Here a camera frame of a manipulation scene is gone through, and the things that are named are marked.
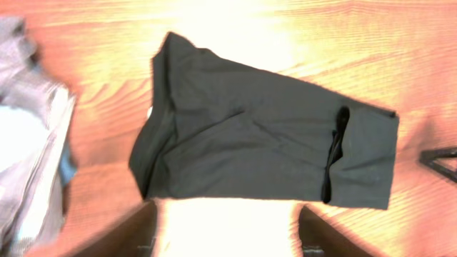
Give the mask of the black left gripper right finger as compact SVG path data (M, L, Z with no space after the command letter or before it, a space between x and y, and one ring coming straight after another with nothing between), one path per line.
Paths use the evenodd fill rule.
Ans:
M301 209L298 233L304 257L372 257L307 206Z

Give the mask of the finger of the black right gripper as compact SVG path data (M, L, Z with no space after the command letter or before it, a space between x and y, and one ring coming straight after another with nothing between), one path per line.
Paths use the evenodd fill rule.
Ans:
M452 182L456 182L456 169L447 166L443 161L456 159L456 147L435 148L420 153L419 162L442 175Z

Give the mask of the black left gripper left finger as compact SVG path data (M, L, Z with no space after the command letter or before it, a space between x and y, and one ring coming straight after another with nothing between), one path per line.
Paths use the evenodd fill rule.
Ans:
M72 251L71 257L150 257L156 224L156 205L145 201L110 229Z

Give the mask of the black t-shirt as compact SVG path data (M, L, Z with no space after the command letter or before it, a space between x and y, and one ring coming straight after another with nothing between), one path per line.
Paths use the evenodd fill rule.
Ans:
M144 198L388 208L396 112L223 59L175 33L152 70L151 114L129 159Z

